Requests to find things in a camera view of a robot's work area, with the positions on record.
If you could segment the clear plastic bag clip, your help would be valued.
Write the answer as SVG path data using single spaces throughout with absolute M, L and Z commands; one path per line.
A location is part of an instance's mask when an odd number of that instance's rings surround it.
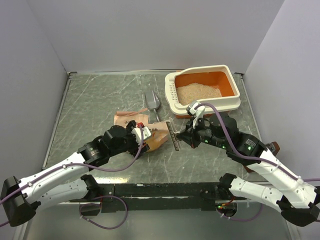
M 180 144 L 178 143 L 178 139 L 177 139 L 178 131 L 176 131 L 174 121 L 172 118 L 169 118 L 168 120 L 165 121 L 165 123 L 166 123 L 167 129 L 168 129 L 169 136 L 172 141 L 173 147 L 174 147 L 175 151 L 178 152 L 180 150 Z

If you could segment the pink cat litter bag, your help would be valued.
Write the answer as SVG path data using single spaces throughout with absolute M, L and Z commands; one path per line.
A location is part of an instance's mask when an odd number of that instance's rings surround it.
M 147 108 L 138 111 L 117 111 L 114 115 L 114 125 L 126 127 L 132 120 L 136 123 L 143 123 L 150 129 L 152 137 L 145 141 L 149 146 L 148 152 L 157 150 L 170 138 L 169 130 L 164 121 L 149 123 Z

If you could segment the metal litter scoop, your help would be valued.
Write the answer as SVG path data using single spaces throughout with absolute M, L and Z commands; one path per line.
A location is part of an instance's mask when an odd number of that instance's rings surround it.
M 160 100 L 158 96 L 153 90 L 150 90 L 144 93 L 144 98 L 145 98 L 146 107 L 150 111 L 154 112 L 157 122 L 160 122 L 160 117 L 157 112 L 157 110 L 160 107 Z

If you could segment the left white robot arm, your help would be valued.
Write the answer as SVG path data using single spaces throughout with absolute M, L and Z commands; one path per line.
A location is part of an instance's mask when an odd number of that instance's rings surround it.
M 7 217 L 5 224 L 20 226 L 31 220 L 37 211 L 62 202 L 95 200 L 99 187 L 87 173 L 91 170 L 107 172 L 102 166 L 122 153 L 128 152 L 137 160 L 149 150 L 145 141 L 151 137 L 150 129 L 141 122 L 132 120 L 126 127 L 113 125 L 61 162 L 28 177 L 7 178 L 0 194 L 0 204 Z

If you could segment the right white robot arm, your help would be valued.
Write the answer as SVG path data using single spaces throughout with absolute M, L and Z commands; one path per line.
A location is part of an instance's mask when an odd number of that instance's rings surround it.
M 319 221 L 320 188 L 304 182 L 275 157 L 255 136 L 239 131 L 237 122 L 228 114 L 199 118 L 196 126 L 190 119 L 185 129 L 176 135 L 193 149 L 204 143 L 226 151 L 233 161 L 264 177 L 272 187 L 262 186 L 226 173 L 219 179 L 218 193 L 223 199 L 232 196 L 246 198 L 278 211 L 288 222 L 305 227 Z

